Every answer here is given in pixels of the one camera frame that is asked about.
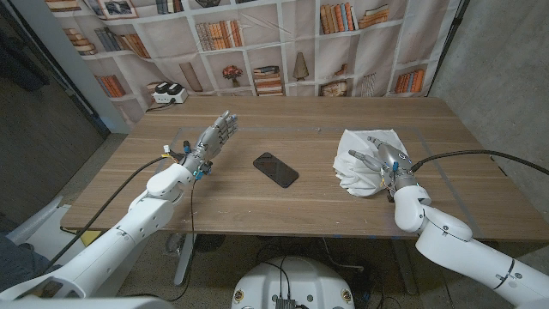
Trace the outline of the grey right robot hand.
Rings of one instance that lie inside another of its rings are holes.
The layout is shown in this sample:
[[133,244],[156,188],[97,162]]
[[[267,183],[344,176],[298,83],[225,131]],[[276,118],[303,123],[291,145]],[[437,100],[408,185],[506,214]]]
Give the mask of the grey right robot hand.
[[377,157],[352,149],[348,153],[374,172],[380,172],[382,183],[390,191],[397,192],[401,188],[418,184],[412,171],[413,163],[407,154],[373,136],[368,136],[367,140],[377,148]]

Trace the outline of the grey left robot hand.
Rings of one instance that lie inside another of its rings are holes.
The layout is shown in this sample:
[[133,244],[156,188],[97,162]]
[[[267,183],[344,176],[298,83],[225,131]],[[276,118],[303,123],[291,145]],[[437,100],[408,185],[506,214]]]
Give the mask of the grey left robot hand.
[[225,111],[197,139],[182,166],[194,172],[204,164],[210,164],[228,139],[238,130],[238,116]]

